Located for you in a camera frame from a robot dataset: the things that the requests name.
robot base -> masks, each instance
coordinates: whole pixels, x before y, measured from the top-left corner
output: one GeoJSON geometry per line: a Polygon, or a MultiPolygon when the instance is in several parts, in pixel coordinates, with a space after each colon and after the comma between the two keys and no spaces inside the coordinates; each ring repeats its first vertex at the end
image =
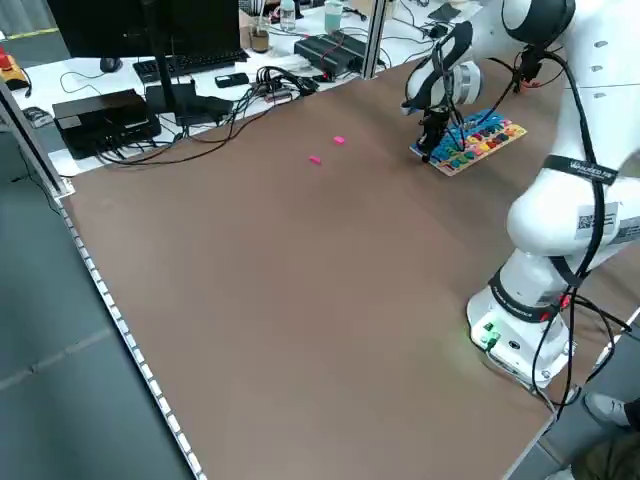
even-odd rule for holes
{"type": "MultiPolygon", "coordinates": [[[[522,383],[531,386],[533,357],[547,322],[527,323],[509,314],[495,301],[489,287],[469,300],[467,319],[473,343],[486,350],[488,342],[496,339],[491,358],[522,383]]],[[[536,362],[536,385],[540,388],[549,385],[568,360],[569,329],[557,315],[536,362]]]]}

brown table surface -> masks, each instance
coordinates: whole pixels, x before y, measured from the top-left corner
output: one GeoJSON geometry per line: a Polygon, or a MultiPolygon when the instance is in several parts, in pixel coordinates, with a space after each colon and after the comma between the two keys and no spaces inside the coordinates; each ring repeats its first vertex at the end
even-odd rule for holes
{"type": "MultiPolygon", "coordinates": [[[[474,109],[507,81],[485,67],[474,109]]],[[[196,161],[74,179],[65,206],[210,479],[496,479],[548,418],[483,365],[465,305],[512,252],[507,211],[562,84],[510,95],[500,111],[529,134],[447,178],[408,150],[408,68],[278,108],[196,161]]],[[[627,315],[638,270],[626,252],[585,292],[627,315]]],[[[604,336],[579,320],[584,375],[604,336]]]]}

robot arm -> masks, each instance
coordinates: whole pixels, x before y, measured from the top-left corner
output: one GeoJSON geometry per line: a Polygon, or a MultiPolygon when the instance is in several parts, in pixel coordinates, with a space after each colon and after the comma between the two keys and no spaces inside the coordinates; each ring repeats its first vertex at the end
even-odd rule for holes
{"type": "MultiPolygon", "coordinates": [[[[531,0],[507,0],[505,22],[523,23],[523,11],[527,12],[531,0]]],[[[474,58],[499,57],[516,54],[525,46],[511,37],[502,24],[502,1],[494,0],[470,21],[456,27],[440,41],[445,69],[453,77],[453,101],[455,104],[471,104],[480,94],[482,74],[473,62],[474,58]]],[[[426,57],[411,73],[405,88],[405,114],[417,110],[427,111],[443,105],[445,89],[442,74],[438,71],[433,55],[426,57]]]]}
{"type": "MultiPolygon", "coordinates": [[[[428,156],[444,134],[451,104],[473,103],[478,97],[482,79],[473,59],[513,58],[525,46],[533,46],[539,56],[557,41],[566,47],[585,118],[578,114],[572,89],[565,89],[550,158],[563,157],[578,170],[592,168],[583,135],[588,121],[597,167],[620,170],[640,151],[634,127],[640,63],[627,61],[638,44],[635,2],[492,1],[471,21],[457,25],[436,47],[441,55],[423,60],[409,77],[403,110],[425,115],[417,146],[428,156]]],[[[619,175],[603,188],[604,231],[588,262],[586,252],[596,238],[595,187],[575,172],[545,166],[510,209],[508,232],[515,252],[467,306],[474,343],[522,382],[532,384],[535,376],[540,386],[560,372],[571,352],[571,335],[555,306],[573,283],[557,259],[569,273],[588,263],[586,272],[640,239],[640,179],[619,175]]]]}

sticker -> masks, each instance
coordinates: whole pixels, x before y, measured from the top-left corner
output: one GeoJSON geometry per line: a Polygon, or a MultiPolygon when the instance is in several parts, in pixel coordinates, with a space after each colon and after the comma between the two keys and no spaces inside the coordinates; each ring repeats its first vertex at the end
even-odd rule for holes
{"type": "Polygon", "coordinates": [[[73,128],[82,125],[80,117],[77,115],[74,115],[73,117],[59,118],[57,120],[62,128],[73,128]]]}
{"type": "Polygon", "coordinates": [[[555,302],[562,292],[558,292],[557,290],[549,290],[540,295],[538,302],[535,304],[535,307],[546,307],[555,302]]]}
{"type": "MultiPolygon", "coordinates": [[[[609,235],[613,233],[616,227],[618,202],[607,203],[604,207],[604,235],[609,235]]],[[[593,216],[593,207],[591,205],[583,205],[578,208],[576,240],[591,237],[591,232],[593,232],[593,216]]]]}
{"type": "Polygon", "coordinates": [[[618,234],[609,245],[632,242],[638,238],[640,238],[640,217],[626,218],[620,220],[618,234]]]}

white desk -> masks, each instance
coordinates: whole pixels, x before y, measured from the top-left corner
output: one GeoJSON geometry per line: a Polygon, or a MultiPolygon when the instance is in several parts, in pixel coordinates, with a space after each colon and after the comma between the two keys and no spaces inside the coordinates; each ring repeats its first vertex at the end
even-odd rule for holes
{"type": "MultiPolygon", "coordinates": [[[[428,14],[438,8],[442,2],[432,1],[431,4],[422,8],[417,6],[409,0],[403,0],[404,5],[408,7],[415,18],[415,24],[420,26],[429,21],[428,14]]],[[[480,5],[476,2],[470,2],[466,5],[461,15],[455,19],[456,22],[461,22],[470,18],[475,12],[480,9],[480,5]]],[[[324,8],[315,8],[303,11],[304,18],[296,22],[295,33],[299,35],[318,35],[324,33],[324,8]]],[[[384,52],[380,52],[380,58],[388,62],[391,60],[392,66],[397,66],[404,63],[409,56],[412,56],[410,60],[420,58],[429,52],[432,42],[427,38],[423,39],[422,34],[415,28],[412,28],[406,23],[396,21],[400,19],[404,22],[411,23],[411,15],[406,8],[399,2],[396,4],[395,11],[392,19],[388,19],[385,22],[382,49],[384,52]]],[[[356,15],[344,15],[341,22],[341,28],[344,32],[354,36],[357,39],[366,41],[366,32],[369,27],[369,20],[361,21],[356,15]]],[[[225,75],[234,72],[245,71],[251,78],[251,73],[255,74],[255,71],[260,66],[264,65],[278,65],[279,62],[288,62],[295,60],[293,58],[293,48],[296,41],[300,39],[300,36],[285,35],[283,32],[278,34],[277,26],[273,27],[273,35],[270,35],[271,49],[266,54],[256,54],[249,51],[250,59],[247,63],[237,63],[235,67],[228,67],[224,69],[213,70],[204,73],[198,73],[194,75],[186,75],[180,78],[181,82],[188,82],[191,78],[196,81],[196,91],[198,95],[203,96],[216,96],[228,100],[238,100],[246,92],[248,86],[238,86],[225,89],[219,89],[215,84],[215,77],[219,75],[225,75]]],[[[100,75],[99,62],[95,58],[74,58],[65,60],[62,62],[56,62],[46,65],[40,65],[27,69],[29,76],[33,82],[33,93],[30,98],[24,97],[24,91],[19,90],[14,92],[16,102],[21,109],[25,109],[31,106],[37,106],[53,113],[52,105],[56,103],[68,102],[70,100],[77,100],[81,98],[87,98],[97,95],[97,92],[101,94],[118,92],[121,90],[127,90],[130,88],[144,95],[144,88],[147,85],[143,85],[136,73],[133,70],[133,63],[138,61],[138,58],[124,58],[123,67],[116,73],[107,74],[100,78],[88,80],[79,75],[66,75],[63,79],[64,86],[68,91],[75,91],[75,93],[65,93],[60,85],[60,78],[62,75],[68,72],[78,72],[83,75],[93,77],[100,75]]],[[[306,71],[300,69],[291,69],[296,73],[302,75],[315,75],[320,72],[307,67],[306,71]]],[[[323,83],[320,85],[321,90],[333,88],[337,85],[345,83],[357,75],[352,75],[343,80],[335,83],[323,83]]],[[[271,105],[260,100],[254,102],[247,110],[247,116],[262,112],[271,105]]],[[[174,120],[171,114],[163,115],[165,118],[161,118],[163,129],[160,135],[155,137],[157,141],[170,141],[173,139],[173,134],[170,130],[178,131],[178,127],[172,123],[174,120]]],[[[194,133],[204,131],[208,128],[213,128],[215,125],[209,125],[200,129],[193,129],[194,133]]],[[[137,149],[130,149],[123,151],[125,155],[136,155],[140,153],[137,149]]],[[[78,173],[88,171],[103,165],[103,161],[90,157],[83,160],[75,161],[71,158],[68,150],[59,150],[49,154],[53,164],[61,175],[74,176],[78,173]]]]}

